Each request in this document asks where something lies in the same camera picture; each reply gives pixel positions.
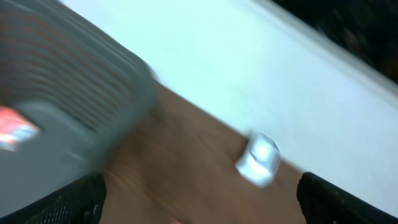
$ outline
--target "sticker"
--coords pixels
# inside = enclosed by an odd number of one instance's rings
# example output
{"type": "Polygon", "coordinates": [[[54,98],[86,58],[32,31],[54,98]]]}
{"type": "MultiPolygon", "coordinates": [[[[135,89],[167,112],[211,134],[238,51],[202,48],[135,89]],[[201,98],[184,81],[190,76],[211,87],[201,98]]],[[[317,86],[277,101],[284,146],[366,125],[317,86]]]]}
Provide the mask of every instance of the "sticker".
{"type": "Polygon", "coordinates": [[[20,143],[35,137],[39,131],[17,111],[0,106],[0,149],[15,151],[20,143]]]}

